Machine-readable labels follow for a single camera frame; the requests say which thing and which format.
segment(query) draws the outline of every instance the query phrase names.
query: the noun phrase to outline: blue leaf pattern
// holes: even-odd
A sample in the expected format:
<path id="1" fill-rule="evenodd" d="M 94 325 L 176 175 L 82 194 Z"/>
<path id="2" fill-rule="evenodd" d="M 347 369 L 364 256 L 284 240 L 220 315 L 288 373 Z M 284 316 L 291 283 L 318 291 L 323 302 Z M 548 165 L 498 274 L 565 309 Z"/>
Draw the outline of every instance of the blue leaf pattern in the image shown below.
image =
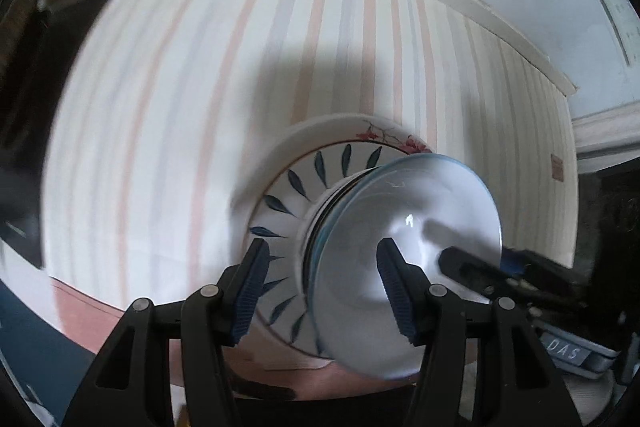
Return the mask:
<path id="1" fill-rule="evenodd" d="M 269 194 L 265 194 L 262 197 L 262 201 L 266 204 L 271 210 L 275 210 L 276 212 L 282 212 L 283 214 L 289 214 L 290 216 L 296 217 L 293 212 L 291 212 L 284 203 L 280 201 L 276 196 L 271 196 Z"/>
<path id="2" fill-rule="evenodd" d="M 369 156 L 369 159 L 367 160 L 367 169 L 372 169 L 378 164 L 378 160 L 380 159 L 381 152 L 382 152 L 382 145 L 371 153 L 371 156 Z"/>
<path id="3" fill-rule="evenodd" d="M 300 326 L 302 325 L 302 320 L 305 318 L 305 315 L 306 312 L 300 315 L 300 317 L 296 319 L 296 321 L 293 323 L 293 326 L 291 327 L 291 344 L 293 344 L 298 339 L 298 335 L 300 334 Z"/>
<path id="4" fill-rule="evenodd" d="M 349 162 L 351 161 L 351 144 L 348 143 L 344 146 L 344 150 L 342 151 L 342 158 L 340 163 L 342 165 L 342 177 L 347 177 L 347 172 L 349 172 Z"/>
<path id="5" fill-rule="evenodd" d="M 295 172 L 293 172 L 291 169 L 287 171 L 287 179 L 289 180 L 289 184 L 293 187 L 293 190 L 295 190 L 298 194 L 306 198 L 307 201 L 311 201 L 306 195 L 305 187 L 302 184 L 302 181 L 300 181 L 299 176 Z"/>
<path id="6" fill-rule="evenodd" d="M 293 297 L 289 297 L 286 301 L 281 302 L 280 304 L 278 304 L 274 309 L 273 312 L 271 312 L 271 317 L 269 317 L 269 325 L 271 326 L 275 321 L 278 320 L 278 318 L 282 315 L 282 312 L 287 309 L 287 306 L 289 306 L 291 304 L 291 301 L 293 299 L 295 299 L 296 296 L 294 295 Z"/>
<path id="7" fill-rule="evenodd" d="M 324 188 L 329 188 L 326 184 L 326 172 L 324 171 L 324 158 L 322 158 L 322 152 L 318 151 L 316 153 L 316 158 L 314 159 L 314 168 L 316 169 L 316 173 L 324 185 Z"/>
<path id="8" fill-rule="evenodd" d="M 249 231 L 258 237 L 285 237 L 279 233 L 271 232 L 271 230 L 265 229 L 265 227 L 251 227 Z"/>
<path id="9" fill-rule="evenodd" d="M 260 297 L 262 297 L 265 293 L 267 293 L 269 290 L 275 288 L 278 284 L 280 284 L 282 281 L 284 281 L 285 279 L 288 279 L 288 277 L 285 277 L 284 279 L 278 279 L 277 281 L 270 281 L 270 282 L 266 282 L 262 285 L 262 293 L 260 294 Z"/>

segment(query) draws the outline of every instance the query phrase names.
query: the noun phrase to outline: silver rivet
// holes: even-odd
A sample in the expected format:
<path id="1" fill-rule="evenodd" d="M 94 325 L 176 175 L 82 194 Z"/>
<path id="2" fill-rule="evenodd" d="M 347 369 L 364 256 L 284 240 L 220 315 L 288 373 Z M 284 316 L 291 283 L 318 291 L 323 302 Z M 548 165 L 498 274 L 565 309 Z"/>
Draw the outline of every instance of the silver rivet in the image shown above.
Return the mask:
<path id="1" fill-rule="evenodd" d="M 429 293 L 434 297 L 444 297 L 447 289 L 442 284 L 432 284 L 429 286 Z"/>
<path id="2" fill-rule="evenodd" d="M 207 284 L 200 288 L 200 295 L 203 297 L 215 297 L 218 295 L 220 288 L 218 288 L 215 284 Z"/>
<path id="3" fill-rule="evenodd" d="M 503 310 L 513 310 L 516 307 L 516 303 L 509 297 L 500 297 L 498 299 L 498 306 Z"/>
<path id="4" fill-rule="evenodd" d="M 135 311 L 141 312 L 147 308 L 149 308 L 149 299 L 142 297 L 133 301 L 133 309 L 135 309 Z"/>

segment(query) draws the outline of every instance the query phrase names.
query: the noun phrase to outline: bowl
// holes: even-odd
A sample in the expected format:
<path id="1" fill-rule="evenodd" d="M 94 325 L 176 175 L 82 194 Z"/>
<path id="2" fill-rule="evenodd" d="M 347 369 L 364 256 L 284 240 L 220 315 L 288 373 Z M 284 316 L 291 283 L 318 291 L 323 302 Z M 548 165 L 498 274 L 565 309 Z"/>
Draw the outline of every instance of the bowl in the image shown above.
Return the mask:
<path id="1" fill-rule="evenodd" d="M 314 327 L 332 358 L 370 377 L 414 375 L 424 352 L 396 326 L 376 268 L 380 239 L 393 238 L 432 283 L 468 300 L 487 302 L 440 272 L 440 252 L 459 247 L 500 266 L 502 234 L 491 194 L 471 169 L 442 155 L 406 156 L 367 172 L 315 229 L 306 292 Z"/>

